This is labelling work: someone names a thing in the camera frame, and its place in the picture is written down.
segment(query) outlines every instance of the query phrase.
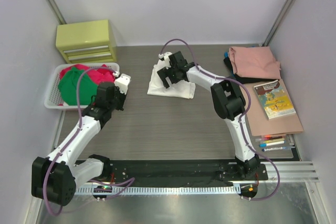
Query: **book cover illustration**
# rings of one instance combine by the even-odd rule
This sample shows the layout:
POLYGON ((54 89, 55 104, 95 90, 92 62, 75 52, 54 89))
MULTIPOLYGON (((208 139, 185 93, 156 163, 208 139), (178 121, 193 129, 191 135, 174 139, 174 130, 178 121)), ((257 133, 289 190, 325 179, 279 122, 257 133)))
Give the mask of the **book cover illustration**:
POLYGON ((296 113, 279 81, 254 86, 254 89, 268 119, 296 113))

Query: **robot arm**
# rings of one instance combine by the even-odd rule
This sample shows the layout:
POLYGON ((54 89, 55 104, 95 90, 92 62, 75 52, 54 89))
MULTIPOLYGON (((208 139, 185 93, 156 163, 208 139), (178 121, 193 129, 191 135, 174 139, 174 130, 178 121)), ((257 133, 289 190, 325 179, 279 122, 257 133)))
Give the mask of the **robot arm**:
MULTIPOLYGON (((48 200, 66 206, 74 196, 76 187, 87 181, 105 179, 111 174, 110 160, 107 157, 91 155, 84 163, 75 166, 80 153, 90 140, 98 134, 111 119, 113 110, 123 110, 131 77, 122 74, 114 83, 103 82, 97 88, 93 103, 82 112, 82 127, 72 142, 64 149, 55 162, 47 184, 48 200)), ((31 194, 43 198, 43 181, 47 169, 60 150, 77 132, 79 121, 66 139, 46 158, 37 157, 32 166, 31 194)))
MULTIPOLYGON (((223 77, 210 73, 200 66, 197 68, 193 62, 187 63, 181 52, 175 54, 166 52, 159 55, 159 58, 165 62, 165 67, 160 69, 157 74, 166 88, 170 86, 167 79, 171 84, 184 80, 193 82, 211 93, 215 111, 220 118, 224 119, 231 133, 238 171, 243 178, 252 175, 260 166, 260 160, 258 155, 254 154, 246 145, 238 121, 245 111, 246 104, 239 86, 228 80, 222 80, 223 77)), ((244 132, 248 132, 245 116, 241 120, 244 132)), ((252 146, 248 134, 246 134, 246 138, 248 144, 252 146)))

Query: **pink cloth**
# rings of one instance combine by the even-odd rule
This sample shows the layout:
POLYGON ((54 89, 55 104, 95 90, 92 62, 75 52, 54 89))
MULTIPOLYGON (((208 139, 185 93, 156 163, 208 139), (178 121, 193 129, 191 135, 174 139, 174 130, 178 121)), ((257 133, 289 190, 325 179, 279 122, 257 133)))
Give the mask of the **pink cloth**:
MULTIPOLYGON (((87 67, 85 65, 76 64, 76 65, 73 65, 73 66, 70 66, 68 68, 63 69, 59 73, 59 78, 62 79, 63 76, 73 67, 75 67, 79 70, 89 69, 89 67, 87 67)), ((101 82, 104 82, 104 81, 109 81, 109 82, 114 82, 115 81, 115 77, 113 76, 111 71, 109 71, 107 69, 92 69, 87 74, 88 74, 89 78, 91 79, 91 81, 93 81, 97 85, 101 82)))
POLYGON ((281 79, 280 62, 269 47, 230 47, 229 58, 240 77, 281 79))

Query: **yellow storage box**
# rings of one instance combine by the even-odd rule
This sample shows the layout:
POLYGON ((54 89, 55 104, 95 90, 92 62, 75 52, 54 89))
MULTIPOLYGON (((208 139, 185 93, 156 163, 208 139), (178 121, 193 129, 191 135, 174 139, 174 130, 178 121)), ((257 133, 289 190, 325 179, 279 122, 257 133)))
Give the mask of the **yellow storage box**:
POLYGON ((107 19, 57 27, 56 47, 67 63, 116 62, 115 43, 107 19))

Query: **gray floor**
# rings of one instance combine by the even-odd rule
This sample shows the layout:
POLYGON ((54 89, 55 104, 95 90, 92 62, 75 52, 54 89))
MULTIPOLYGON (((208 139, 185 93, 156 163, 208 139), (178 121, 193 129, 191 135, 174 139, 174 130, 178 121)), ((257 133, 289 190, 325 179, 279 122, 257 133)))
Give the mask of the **gray floor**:
MULTIPOLYGON (((223 63, 223 53, 228 46, 192 48, 203 68, 218 75, 230 75, 223 63)), ((160 50, 161 46, 118 48, 120 70, 132 77, 125 110, 113 112, 112 119, 87 145, 80 159, 86 159, 91 154, 110 159, 234 158, 229 130, 215 113, 208 91, 196 87, 195 97, 191 100, 146 94, 160 50)), ((179 50, 189 62, 192 61, 185 46, 167 47, 167 51, 179 50)), ((77 121, 77 112, 66 112, 60 141, 77 121)), ((292 158, 291 151, 266 154, 271 158, 292 158)))
MULTIPOLYGON (((260 184, 257 197, 270 194, 273 184, 260 184)), ((37 223, 123 223, 123 224, 315 224, 318 223, 305 183, 283 183, 270 199, 258 202, 241 200, 237 195, 169 195, 120 197, 107 202, 84 196, 64 208, 59 217, 47 215, 44 204, 37 223)))

